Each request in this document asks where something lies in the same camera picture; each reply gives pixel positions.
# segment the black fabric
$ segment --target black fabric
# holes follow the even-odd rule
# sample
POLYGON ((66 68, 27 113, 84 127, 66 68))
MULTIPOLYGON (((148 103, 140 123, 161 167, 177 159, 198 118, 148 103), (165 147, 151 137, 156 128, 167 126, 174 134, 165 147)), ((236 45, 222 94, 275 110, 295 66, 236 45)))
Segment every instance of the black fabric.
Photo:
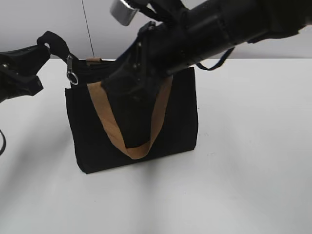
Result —
POLYGON ((139 160, 130 159, 110 142, 86 85, 66 89, 65 93, 77 163, 87 174, 191 151, 196 146, 198 116, 193 68, 174 76, 163 128, 149 154, 139 160))
POLYGON ((115 120, 126 148, 139 147, 151 139, 151 119, 156 99, 109 95, 115 120))
POLYGON ((2 136, 2 139, 3 139, 2 147, 0 149, 0 156, 1 156, 4 153, 5 148, 6 148, 6 139, 1 129, 0 129, 0 135, 2 136))
POLYGON ((60 36, 50 31, 47 31, 40 38, 37 39, 37 44, 48 44, 50 47, 50 53, 52 55, 56 55, 64 62, 67 62, 67 57, 70 54, 69 48, 63 38, 61 38, 60 36))
POLYGON ((227 52, 224 53, 224 55, 221 57, 221 59, 219 60, 219 62, 213 66, 212 68, 207 68, 205 67, 203 64, 201 64, 200 62, 196 64, 196 66, 201 69, 201 70, 205 70, 205 71, 213 71, 219 67, 221 67, 224 62, 228 59, 228 57, 231 55, 231 53, 234 51, 235 47, 232 49, 229 49, 227 52))

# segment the bag handle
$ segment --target bag handle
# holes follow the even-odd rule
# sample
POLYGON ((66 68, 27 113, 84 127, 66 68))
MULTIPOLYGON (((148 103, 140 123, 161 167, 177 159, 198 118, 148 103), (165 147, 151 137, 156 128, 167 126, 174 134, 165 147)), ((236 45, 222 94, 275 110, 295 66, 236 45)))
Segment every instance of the bag handle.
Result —
POLYGON ((169 77, 163 82, 157 95, 151 118, 151 137, 145 144, 128 149, 126 148, 122 133, 114 117, 110 102, 101 82, 88 84, 89 94, 102 126, 111 143, 131 159, 141 159, 148 155, 156 138, 158 137, 166 115, 168 100, 171 92, 173 78, 169 77))

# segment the bag strap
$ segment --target bag strap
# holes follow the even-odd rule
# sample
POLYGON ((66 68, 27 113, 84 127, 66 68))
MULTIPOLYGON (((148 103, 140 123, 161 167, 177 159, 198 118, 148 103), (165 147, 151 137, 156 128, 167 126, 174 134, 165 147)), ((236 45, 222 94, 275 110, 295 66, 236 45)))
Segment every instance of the bag strap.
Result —
POLYGON ((52 55, 58 56, 65 63, 67 63, 67 58, 69 55, 75 60, 79 60, 76 56, 70 53, 68 45, 66 42, 55 33, 50 31, 45 32, 41 37, 37 39, 38 45, 48 44, 50 47, 50 53, 52 55))

